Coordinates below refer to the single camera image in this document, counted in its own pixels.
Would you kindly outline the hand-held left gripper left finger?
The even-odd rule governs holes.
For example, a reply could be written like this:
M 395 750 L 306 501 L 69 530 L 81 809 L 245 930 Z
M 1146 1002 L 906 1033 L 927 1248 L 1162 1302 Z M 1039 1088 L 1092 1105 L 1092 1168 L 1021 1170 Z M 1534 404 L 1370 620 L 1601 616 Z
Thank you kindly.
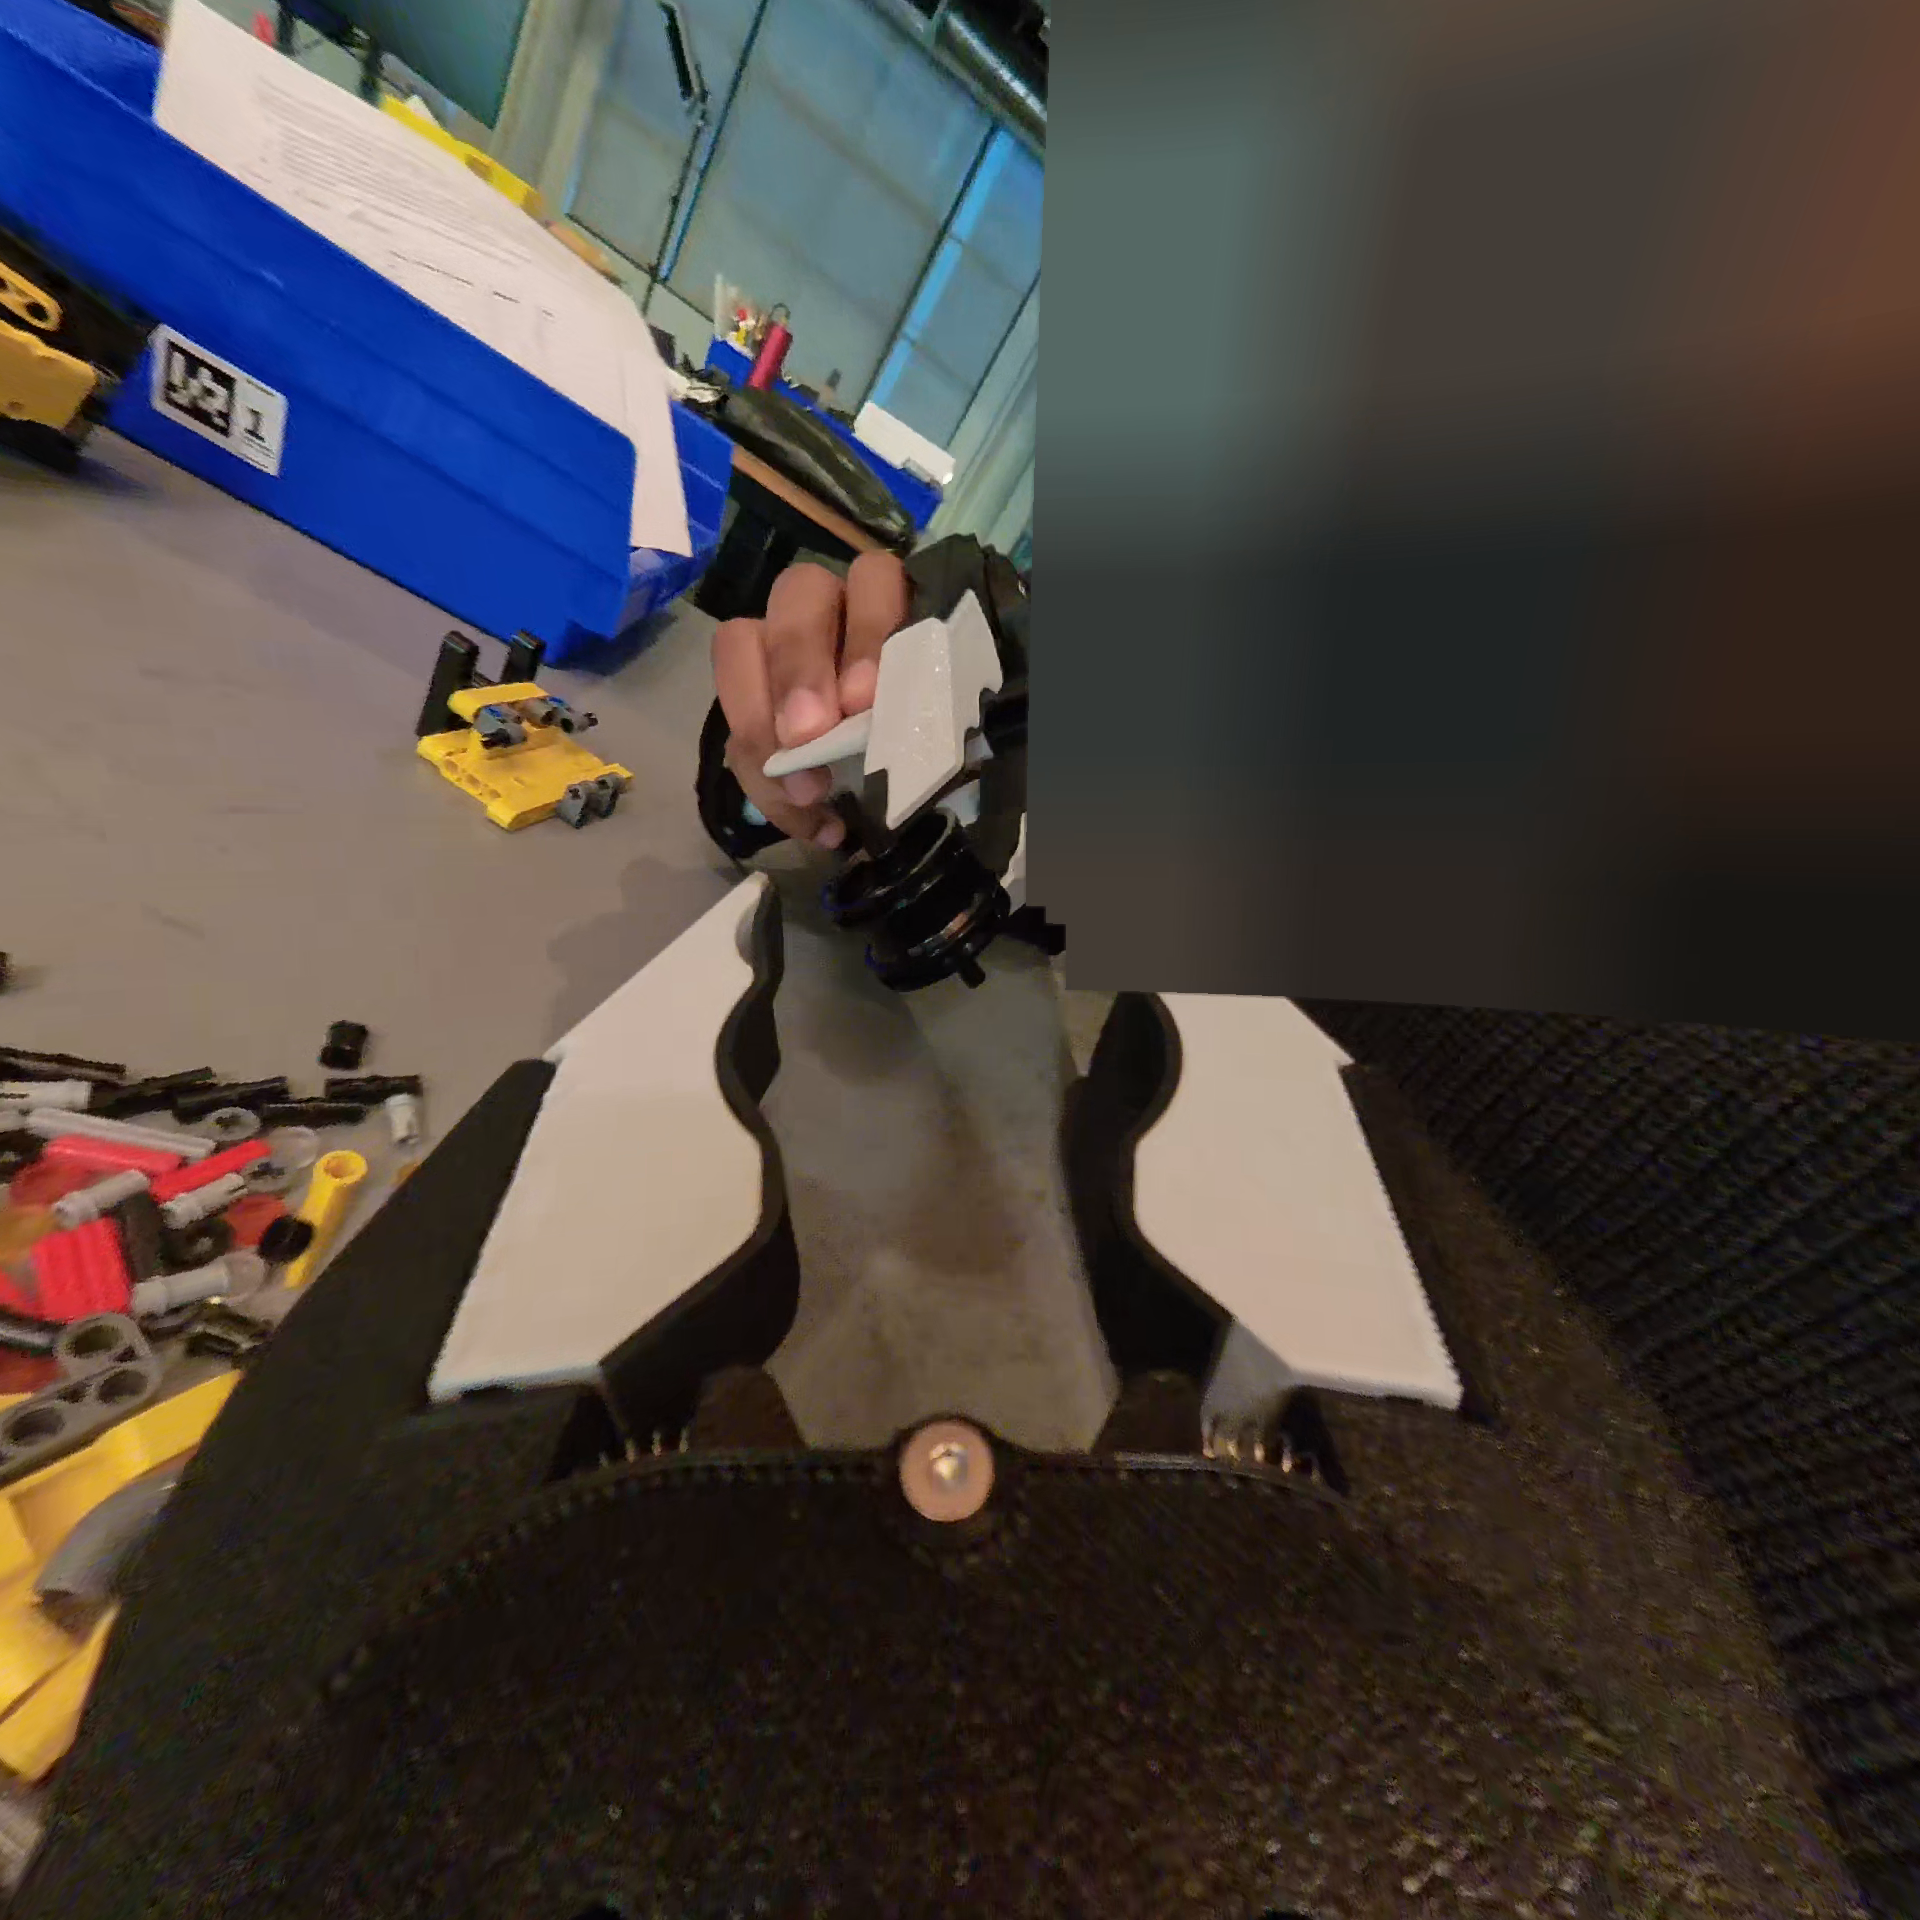
M 761 1112 L 782 974 L 782 902 L 753 874 L 547 1050 L 434 1402 L 595 1386 L 641 1442 L 687 1426 L 710 1376 L 778 1352 L 797 1312 Z

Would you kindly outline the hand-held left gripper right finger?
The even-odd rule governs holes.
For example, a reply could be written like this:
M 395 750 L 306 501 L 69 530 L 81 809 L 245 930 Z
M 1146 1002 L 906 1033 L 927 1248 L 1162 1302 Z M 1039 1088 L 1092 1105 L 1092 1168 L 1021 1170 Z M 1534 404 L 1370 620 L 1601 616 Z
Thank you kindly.
M 1125 992 L 1071 1081 L 1102 1449 L 1327 1449 L 1326 1402 L 1462 1414 L 1462 1357 L 1290 999 Z

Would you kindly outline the black toy wheel rim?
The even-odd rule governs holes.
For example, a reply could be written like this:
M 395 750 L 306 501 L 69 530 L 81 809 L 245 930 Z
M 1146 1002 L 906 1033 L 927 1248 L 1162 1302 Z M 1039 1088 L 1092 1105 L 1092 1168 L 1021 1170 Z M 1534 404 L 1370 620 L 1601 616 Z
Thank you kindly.
M 867 967 L 890 992 L 923 992 L 958 977 L 987 981 L 980 956 L 997 938 L 1065 953 L 1065 926 L 1010 886 L 973 853 L 969 829 L 927 807 L 882 849 L 858 853 L 822 882 L 822 911 L 865 941 Z

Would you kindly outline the pile of toy building parts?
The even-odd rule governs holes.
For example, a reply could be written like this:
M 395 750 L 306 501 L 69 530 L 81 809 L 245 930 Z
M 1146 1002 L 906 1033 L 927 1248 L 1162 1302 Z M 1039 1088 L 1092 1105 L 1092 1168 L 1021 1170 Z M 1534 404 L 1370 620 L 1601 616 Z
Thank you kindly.
M 185 1468 L 367 1177 L 426 1152 L 422 1076 L 367 1055 L 301 1088 L 4 1044 L 4 1887 Z

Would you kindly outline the person's right hand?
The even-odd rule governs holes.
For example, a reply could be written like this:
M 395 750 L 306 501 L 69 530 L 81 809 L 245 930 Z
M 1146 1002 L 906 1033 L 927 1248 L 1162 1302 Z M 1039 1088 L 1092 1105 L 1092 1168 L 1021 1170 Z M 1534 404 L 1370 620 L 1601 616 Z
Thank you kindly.
M 899 554 L 858 554 L 846 570 L 793 560 L 761 616 L 734 616 L 710 637 L 714 693 L 726 717 L 726 766 L 769 825 L 835 849 L 846 825 L 826 769 L 765 776 L 765 761 L 874 705 L 882 645 L 909 616 Z

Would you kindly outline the black bag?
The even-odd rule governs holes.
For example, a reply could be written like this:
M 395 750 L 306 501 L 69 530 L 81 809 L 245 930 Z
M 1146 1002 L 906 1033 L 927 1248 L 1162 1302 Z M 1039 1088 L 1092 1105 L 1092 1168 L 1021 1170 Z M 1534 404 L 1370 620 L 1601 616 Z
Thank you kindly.
M 899 495 L 868 458 L 809 407 L 772 390 L 724 386 L 710 401 L 710 417 L 739 447 L 882 546 L 906 553 L 917 544 L 918 532 Z

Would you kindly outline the small yellow toy assembly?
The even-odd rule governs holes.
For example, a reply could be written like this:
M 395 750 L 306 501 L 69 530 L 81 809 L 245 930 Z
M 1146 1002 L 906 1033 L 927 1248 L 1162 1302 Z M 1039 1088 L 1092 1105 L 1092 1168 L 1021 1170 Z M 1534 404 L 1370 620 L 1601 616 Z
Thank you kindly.
M 588 742 L 596 716 L 543 688 L 542 670 L 530 633 L 507 641 L 490 678 L 478 639 L 445 630 L 417 717 L 418 758 L 503 832 L 549 821 L 580 829 L 634 788 L 634 772 Z

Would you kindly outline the black light stand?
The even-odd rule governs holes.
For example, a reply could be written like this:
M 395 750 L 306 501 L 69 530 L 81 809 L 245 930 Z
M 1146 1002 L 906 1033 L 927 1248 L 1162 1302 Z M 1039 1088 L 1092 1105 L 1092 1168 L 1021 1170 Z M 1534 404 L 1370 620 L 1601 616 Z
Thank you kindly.
M 662 225 L 657 242 L 657 258 L 646 272 L 646 292 L 641 301 L 643 310 L 652 309 L 657 297 L 657 287 L 670 278 L 674 258 L 678 252 L 678 236 L 684 225 L 684 209 L 687 206 L 687 191 L 692 176 L 698 172 L 698 160 L 705 151 L 709 120 L 710 120 L 710 92 L 705 80 L 705 69 L 690 40 L 690 26 L 685 22 L 685 13 L 681 1 L 657 1 L 662 22 L 662 39 L 666 49 L 674 69 L 674 85 L 678 93 L 678 108 L 685 118 L 685 144 L 684 154 L 678 160 L 678 173 L 674 188 L 668 196 Z

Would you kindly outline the blue plastic bin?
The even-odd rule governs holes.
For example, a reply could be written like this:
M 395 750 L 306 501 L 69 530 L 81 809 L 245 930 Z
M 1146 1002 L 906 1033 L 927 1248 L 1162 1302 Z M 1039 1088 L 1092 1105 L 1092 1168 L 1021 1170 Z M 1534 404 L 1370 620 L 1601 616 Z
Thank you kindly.
M 687 557 L 634 546 L 626 437 L 163 132 L 163 49 L 4 5 L 4 225 L 151 317 L 108 422 L 483 633 L 555 660 L 714 561 L 719 431 L 670 407 Z

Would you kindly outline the printed paper form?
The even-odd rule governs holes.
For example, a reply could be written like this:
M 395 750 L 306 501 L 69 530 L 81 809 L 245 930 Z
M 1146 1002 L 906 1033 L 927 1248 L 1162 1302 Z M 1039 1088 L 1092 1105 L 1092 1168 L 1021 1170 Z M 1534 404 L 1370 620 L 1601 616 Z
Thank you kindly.
M 666 364 L 625 287 L 473 169 L 197 1 L 170 6 L 155 122 L 634 445 L 630 544 L 692 538 Z

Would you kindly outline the yellow box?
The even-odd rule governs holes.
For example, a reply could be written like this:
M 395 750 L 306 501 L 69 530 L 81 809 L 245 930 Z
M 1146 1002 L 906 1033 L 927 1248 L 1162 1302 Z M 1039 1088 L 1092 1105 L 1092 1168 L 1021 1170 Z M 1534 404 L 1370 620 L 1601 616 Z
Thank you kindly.
M 418 132 L 437 151 L 457 160 L 469 173 L 478 176 L 485 184 L 499 191 L 500 198 L 514 202 L 519 209 L 524 209 L 538 222 L 543 220 L 543 198 L 538 191 L 538 188 L 519 178 L 510 166 L 499 161 L 479 146 L 447 132 L 441 126 L 441 120 L 427 110 L 421 96 L 403 97 L 397 93 L 391 93 L 382 100 L 379 108 L 391 118 Z

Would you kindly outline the black monitor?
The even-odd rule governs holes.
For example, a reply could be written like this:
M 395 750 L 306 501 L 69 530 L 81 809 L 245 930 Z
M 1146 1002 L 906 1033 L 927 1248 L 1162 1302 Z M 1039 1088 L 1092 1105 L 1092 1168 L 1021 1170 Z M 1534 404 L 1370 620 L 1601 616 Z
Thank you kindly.
M 507 96 L 526 1 L 301 1 L 286 5 L 326 40 L 358 56 L 364 82 L 404 65 L 491 128 Z

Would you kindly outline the yellow toy vehicle assembly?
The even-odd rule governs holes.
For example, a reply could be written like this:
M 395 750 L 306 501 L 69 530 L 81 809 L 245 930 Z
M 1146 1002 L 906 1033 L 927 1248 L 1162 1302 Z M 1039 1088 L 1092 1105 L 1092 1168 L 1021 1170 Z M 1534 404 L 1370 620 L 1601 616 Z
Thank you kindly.
M 35 240 L 2 229 L 2 441 L 71 472 L 153 333 Z

